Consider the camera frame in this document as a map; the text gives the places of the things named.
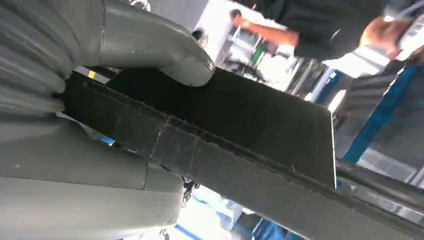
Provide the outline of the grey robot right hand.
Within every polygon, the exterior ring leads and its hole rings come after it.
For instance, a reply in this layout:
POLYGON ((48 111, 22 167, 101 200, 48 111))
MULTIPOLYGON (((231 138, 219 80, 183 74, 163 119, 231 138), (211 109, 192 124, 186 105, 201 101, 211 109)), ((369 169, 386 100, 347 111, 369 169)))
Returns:
POLYGON ((1 1, 1 239, 114 240, 177 222, 179 176, 57 115, 72 71, 99 65, 190 87, 215 69, 182 26, 122 0, 1 1))

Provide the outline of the person's hand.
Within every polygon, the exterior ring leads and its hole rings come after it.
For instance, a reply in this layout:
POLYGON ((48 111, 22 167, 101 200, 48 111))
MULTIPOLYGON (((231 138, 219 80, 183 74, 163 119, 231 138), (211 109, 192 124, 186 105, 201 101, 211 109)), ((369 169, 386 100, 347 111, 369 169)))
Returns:
POLYGON ((393 60, 401 52, 397 41, 410 24, 411 21, 408 19, 386 21, 384 15, 379 16, 364 29, 359 46, 378 48, 384 51, 386 57, 393 60))

